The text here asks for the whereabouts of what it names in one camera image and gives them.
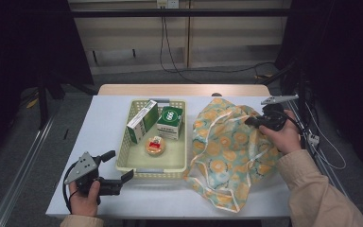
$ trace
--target white plastic basket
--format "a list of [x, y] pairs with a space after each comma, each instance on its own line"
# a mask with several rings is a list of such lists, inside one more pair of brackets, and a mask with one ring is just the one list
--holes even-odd
[[[163, 106], [172, 106], [183, 109], [183, 120], [179, 140], [164, 138], [166, 142], [164, 153], [158, 157], [150, 156], [145, 152], [145, 142], [148, 138], [158, 135], [156, 124], [148, 131], [143, 140], [135, 144], [125, 129], [122, 146], [117, 157], [116, 168], [123, 174], [134, 169], [134, 178], [143, 179], [181, 179], [187, 168], [187, 133], [186, 133], [186, 106], [185, 101], [154, 99], [158, 102], [158, 114], [161, 115]], [[127, 123], [146, 106], [148, 100], [133, 100]]]

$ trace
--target sleeve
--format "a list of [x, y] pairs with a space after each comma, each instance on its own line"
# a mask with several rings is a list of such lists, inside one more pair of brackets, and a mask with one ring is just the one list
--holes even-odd
[[307, 150], [287, 154], [277, 167], [291, 192], [293, 226], [363, 226], [361, 212], [320, 174]]
[[104, 221], [99, 218], [86, 216], [68, 215], [60, 227], [103, 227]]

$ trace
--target box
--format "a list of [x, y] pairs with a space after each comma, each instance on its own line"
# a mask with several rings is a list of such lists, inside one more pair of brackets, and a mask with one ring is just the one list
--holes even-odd
[[[161, 114], [163, 107], [173, 106], [183, 109], [187, 113], [186, 103], [183, 100], [164, 99], [158, 102], [158, 115]], [[148, 103], [147, 99], [135, 99], [131, 102], [129, 116], [126, 123], [132, 120], [138, 112]], [[132, 169], [134, 170], [133, 179], [157, 179], [157, 180], [174, 180], [182, 179], [182, 173], [187, 169], [187, 132], [185, 125], [187, 118], [183, 115], [183, 126], [181, 127], [179, 140], [164, 139], [166, 149], [158, 157], [152, 157], [146, 153], [144, 141], [150, 137], [158, 135], [156, 127], [152, 127], [146, 134], [145, 140], [135, 144], [131, 142], [129, 131], [125, 128], [122, 145], [120, 147], [116, 169], [125, 174]]]
[[164, 138], [179, 139], [182, 116], [181, 108], [165, 106], [157, 122], [158, 134]]
[[138, 144], [158, 120], [158, 103], [150, 100], [128, 124], [131, 141]]

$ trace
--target cable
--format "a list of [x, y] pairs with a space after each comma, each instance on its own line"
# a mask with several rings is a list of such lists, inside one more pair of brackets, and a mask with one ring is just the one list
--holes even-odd
[[[320, 125], [320, 120], [319, 120], [319, 115], [318, 115], [318, 111], [316, 106], [316, 99], [315, 99], [315, 95], [314, 92], [312, 91], [312, 89], [310, 89], [311, 84], [309, 81], [306, 82], [308, 86], [305, 86], [305, 102], [307, 103], [307, 105], [309, 106], [309, 109], [311, 112], [315, 113], [315, 117], [313, 118], [313, 120], [315, 121], [316, 124], [318, 124], [318, 126]], [[305, 123], [306, 123], [306, 128], [309, 128], [311, 125], [311, 118], [310, 116], [307, 116], [305, 119]]]
[[256, 78], [258, 79], [258, 72], [257, 72], [257, 70], [256, 70], [256, 67], [254, 67], [254, 72], [255, 72], [255, 76], [256, 76]]
[[331, 163], [329, 163], [329, 161], [324, 158], [322, 155], [319, 154], [318, 150], [314, 147], [314, 145], [312, 145], [312, 147], [314, 148], [314, 151], [319, 155], [319, 157], [321, 158], [321, 160], [323, 162], [325, 162], [328, 166], [335, 168], [335, 169], [344, 169], [346, 167], [346, 160], [344, 159], [343, 155], [341, 155], [341, 153], [338, 151], [338, 149], [332, 144], [332, 142], [330, 142], [328, 140], [328, 138], [326, 138], [326, 136], [322, 133], [322, 131], [320, 130], [320, 127], [318, 126], [318, 124], [315, 122], [315, 118], [314, 115], [312, 115], [311, 110], [309, 109], [308, 104], [305, 102], [305, 106], [307, 107], [309, 113], [311, 114], [312, 119], [314, 120], [315, 126], [317, 127], [317, 129], [320, 132], [320, 135], [322, 135], [323, 138], [325, 138], [325, 140], [332, 146], [332, 148], [335, 149], [335, 151], [337, 152], [337, 154], [340, 156], [341, 160], [343, 161], [343, 166], [342, 167], [338, 167], [338, 166], [334, 166]]
[[[310, 107], [309, 111], [312, 113], [314, 112], [315, 113], [315, 118], [312, 116], [312, 121], [314, 122], [315, 125], [318, 125], [318, 128], [320, 127], [320, 115], [318, 114], [318, 111], [317, 111], [317, 108], [315, 108], [315, 104]], [[309, 121], [308, 124], [307, 124], [307, 127], [309, 128], [309, 126], [311, 125], [311, 122], [312, 121]], [[316, 127], [316, 131], [315, 131], [315, 134], [319, 134], [320, 133], [320, 130]]]
[[275, 113], [275, 114], [280, 114], [282, 116], [284, 116], [285, 118], [287, 118], [289, 121], [291, 121], [291, 123], [293, 123], [297, 129], [299, 130], [299, 135], [303, 136], [303, 131], [305, 131], [305, 129], [302, 129], [299, 125], [299, 123], [301, 122], [297, 122], [296, 120], [294, 120], [293, 118], [291, 118], [289, 115], [282, 113], [282, 112], [278, 112], [278, 111], [267, 111], [267, 113]]
[[173, 61], [173, 56], [172, 56], [172, 52], [170, 51], [170, 43], [169, 43], [169, 38], [167, 36], [167, 24], [166, 24], [166, 18], [165, 17], [162, 17], [162, 41], [161, 41], [161, 55], [160, 55], [160, 61], [161, 61], [161, 66], [162, 68], [167, 72], [167, 70], [164, 68], [164, 65], [162, 63], [162, 50], [163, 50], [163, 47], [164, 47], [164, 32], [165, 32], [165, 36], [166, 36], [166, 41], [167, 41], [167, 49], [169, 51], [169, 55], [170, 55], [170, 59], [172, 60], [172, 63], [173, 63], [173, 67], [175, 68], [176, 72], [185, 80], [188, 80], [188, 81], [191, 81], [191, 82], [194, 82], [194, 83], [198, 83], [200, 84], [200, 82], [197, 82], [195, 80], [192, 80], [192, 79], [188, 79], [186, 78], [185, 76], [182, 75], [182, 73], [178, 70], [178, 68], [176, 67], [176, 64], [175, 62]]
[[67, 209], [70, 211], [70, 214], [72, 214], [72, 206], [70, 205], [70, 198], [73, 196], [73, 194], [67, 198], [67, 193], [66, 193], [66, 184], [64, 184], [64, 181], [66, 181], [67, 177], [69, 176], [70, 171], [76, 166], [78, 162], [73, 163], [66, 171], [66, 173], [64, 174], [63, 177], [63, 184], [62, 184], [62, 193], [63, 193], [63, 198], [64, 198], [64, 202], [66, 203], [66, 207]]
[[[169, 69], [165, 69], [164, 68], [164, 64], [163, 64], [163, 61], [162, 61], [163, 48], [164, 48], [164, 37], [166, 37], [168, 52], [169, 52], [169, 55], [170, 55], [170, 59], [172, 60], [172, 64], [173, 64], [173, 67], [174, 67], [175, 71], [172, 71], [172, 70], [169, 70]], [[192, 81], [192, 82], [195, 82], [195, 83], [199, 83], [199, 82], [194, 81], [192, 79], [187, 79], [181, 73], [182, 72], [238, 73], [238, 72], [244, 72], [244, 71], [248, 71], [248, 70], [254, 69], [255, 70], [255, 73], [256, 73], [256, 76], [261, 77], [262, 75], [261, 76], [260, 75], [257, 75], [256, 68], [258, 66], [265, 65], [265, 64], [274, 64], [274, 62], [270, 62], [270, 61], [260, 62], [260, 63], [255, 64], [254, 66], [251, 66], [251, 67], [248, 67], [248, 68], [237, 69], [237, 70], [230, 70], [230, 71], [210, 70], [210, 69], [183, 69], [183, 70], [180, 70], [180, 69], [178, 69], [176, 67], [176, 64], [175, 64], [175, 62], [173, 60], [173, 56], [172, 56], [172, 53], [171, 53], [171, 50], [170, 50], [170, 43], [169, 43], [169, 39], [168, 39], [168, 35], [167, 35], [167, 23], [166, 23], [165, 17], [162, 17], [162, 41], [161, 41], [160, 63], [161, 63], [161, 67], [164, 69], [165, 72], [168, 72], [168, 73], [177, 73], [183, 79], [186, 79], [186, 80], [189, 80], [189, 81]]]
[[70, 203], [70, 200], [72, 199], [72, 197], [76, 194], [78, 192], [78, 189], [75, 191], [75, 192], [73, 192], [72, 193], [72, 195], [70, 195], [69, 196], [69, 203]]

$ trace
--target orange flower pattern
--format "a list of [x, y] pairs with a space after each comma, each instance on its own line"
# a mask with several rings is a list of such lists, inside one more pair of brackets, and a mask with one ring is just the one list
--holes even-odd
[[[235, 106], [216, 97], [194, 122], [195, 158], [184, 172], [184, 179], [217, 208], [239, 212], [251, 184], [272, 172], [280, 158], [265, 135], [244, 124], [249, 116], [258, 114], [249, 106]], [[189, 176], [195, 166], [206, 183]]]

